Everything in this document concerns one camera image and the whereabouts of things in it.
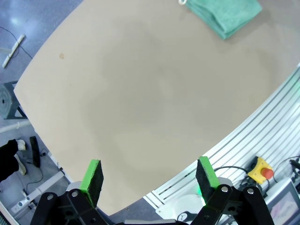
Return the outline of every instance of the green towel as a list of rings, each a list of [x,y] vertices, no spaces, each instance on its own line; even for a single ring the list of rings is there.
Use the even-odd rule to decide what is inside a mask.
[[[186,6],[222,39],[230,37],[262,10],[256,0],[187,0]]]

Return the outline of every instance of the white pipe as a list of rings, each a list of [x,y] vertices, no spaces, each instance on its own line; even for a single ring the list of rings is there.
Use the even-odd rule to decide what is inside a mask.
[[[24,126],[28,126],[30,125],[30,121],[29,120],[23,120],[21,122],[17,122],[15,124],[12,124],[12,125],[8,125],[6,127],[1,127],[0,128],[0,133],[3,133],[3,132],[6,132],[6,131],[9,131],[9,130],[13,130],[13,129],[19,129],[21,127],[24,127]]]
[[[17,40],[17,42],[14,44],[11,53],[6,57],[6,59],[4,60],[4,63],[2,64],[2,67],[5,68],[8,61],[11,59],[12,55],[14,54],[14,52],[16,51],[17,47],[20,45],[20,43],[23,41],[23,39],[25,38],[25,35],[22,34],[19,39]]]

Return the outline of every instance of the metal bolt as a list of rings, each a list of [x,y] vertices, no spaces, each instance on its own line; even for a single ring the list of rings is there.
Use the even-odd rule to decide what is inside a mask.
[[[247,192],[249,193],[249,194],[253,194],[254,193],[254,190],[252,189],[252,188],[249,188],[248,190],[247,190]]]
[[[78,192],[77,191],[74,191],[73,193],[72,193],[72,197],[76,197],[78,195]]]
[[[228,192],[228,187],[222,187],[221,190],[226,193]]]
[[[50,195],[47,196],[47,199],[48,199],[48,200],[51,200],[52,198],[53,198],[53,195],[52,195],[52,194],[50,194]]]

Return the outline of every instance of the gray floor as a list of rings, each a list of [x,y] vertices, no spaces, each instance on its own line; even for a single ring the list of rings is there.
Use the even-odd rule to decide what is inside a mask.
[[[16,38],[21,34],[25,34],[26,39],[23,41],[22,47],[31,57],[34,57],[52,32],[80,3],[81,0],[1,0],[0,26],[11,31]],[[14,43],[14,37],[0,28],[0,47],[11,48]],[[18,49],[7,67],[5,69],[0,68],[0,83],[17,81],[30,63],[30,56],[22,49]],[[1,64],[5,58],[6,55],[0,54]],[[0,127],[16,122],[16,120],[3,120],[0,118]],[[34,132],[32,126],[2,133],[0,135],[0,145],[6,144],[10,139],[20,138],[29,144],[29,137],[34,135],[38,138],[40,152],[47,152],[48,149]],[[17,154],[24,163],[27,174],[22,176],[20,173],[15,172],[0,183],[0,201],[8,209],[23,199],[21,191],[26,189],[27,183],[37,181],[42,176],[41,172],[30,164],[32,161],[30,145],[27,151],[19,151]],[[32,192],[43,181],[53,176],[58,171],[58,168],[48,156],[43,156],[41,157],[41,170],[43,172],[43,179],[38,183],[28,185],[28,193]],[[67,186],[68,182],[63,178],[48,189],[48,191],[61,195]],[[33,210],[28,210],[24,216],[18,219],[18,222],[27,225],[30,223],[32,216]],[[160,217],[148,203],[140,199],[122,211],[112,215],[111,219],[114,222],[121,222],[125,219],[155,220],[160,219]]]

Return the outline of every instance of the cable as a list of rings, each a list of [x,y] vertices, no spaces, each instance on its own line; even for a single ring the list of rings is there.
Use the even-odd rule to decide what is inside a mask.
[[[267,186],[267,189],[265,190],[263,196],[265,196],[267,194],[267,192],[269,191],[269,189],[270,189],[270,181],[268,179],[267,179],[267,183],[268,183],[268,186]]]
[[[239,169],[239,170],[242,170],[244,171],[245,173],[248,173],[246,169],[242,168],[242,167],[239,167],[239,166],[233,166],[233,165],[227,165],[227,166],[221,166],[221,167],[218,167],[216,169],[214,169],[214,171],[218,171],[220,169],[225,169],[225,168],[234,168],[234,169]]]
[[[274,181],[275,181],[276,183],[278,183],[278,181],[275,179],[275,172],[278,170],[279,166],[280,166],[282,163],[284,163],[285,161],[287,161],[287,160],[289,160],[289,159],[291,159],[291,158],[297,158],[297,157],[300,157],[300,156],[292,156],[292,157],[286,158],[286,159],[282,160],[282,161],[278,164],[278,166],[277,166],[276,169],[274,170],[274,174],[273,174],[273,179],[274,179]]]
[[[41,174],[42,174],[42,177],[41,177],[41,179],[39,179],[39,180],[37,180],[37,181],[35,181],[35,182],[29,182],[29,183],[26,185],[26,189],[25,189],[26,193],[27,193],[27,189],[28,189],[28,185],[29,185],[29,184],[36,184],[36,183],[39,183],[39,182],[44,178],[44,174],[43,174],[42,170],[41,170],[39,167],[37,167],[37,168],[40,170],[40,172],[41,172]]]
[[[239,187],[239,189],[241,189],[241,187],[242,187],[243,183],[245,182],[245,180],[246,180],[247,178],[249,178],[249,177],[248,177],[248,176],[246,176],[244,179],[242,179],[242,181],[241,181],[241,183],[240,183],[240,187]]]
[[[15,58],[15,57],[18,56],[19,52],[20,52],[20,49],[17,48],[16,51],[14,52],[14,55],[13,55],[12,57],[9,57],[9,55],[8,55],[8,57],[9,57],[10,59],[13,59],[13,58]]]
[[[20,45],[20,43],[18,42],[18,39],[15,37],[15,35],[14,35],[12,32],[10,32],[9,30],[5,29],[4,27],[1,27],[1,26],[0,26],[0,28],[3,29],[3,30],[6,30],[8,33],[10,33],[10,34],[14,37],[14,39],[16,40],[16,42],[19,44],[18,47],[22,48],[23,51],[24,51],[24,52],[32,59],[32,56],[29,55],[29,53],[28,53],[27,51],[25,51],[25,49]]]
[[[45,148],[43,148],[42,151],[40,152],[40,157],[43,157],[45,155],[47,155],[47,150]]]
[[[20,182],[22,183],[23,189],[25,190],[25,186],[24,186],[24,184],[23,184],[23,181],[22,181],[22,179],[19,177],[19,175],[18,175],[17,172],[16,172],[16,175],[17,175],[17,177],[19,178]]]
[[[262,196],[263,196],[263,188],[260,184],[255,182],[255,186],[259,189],[259,191],[261,192]]]

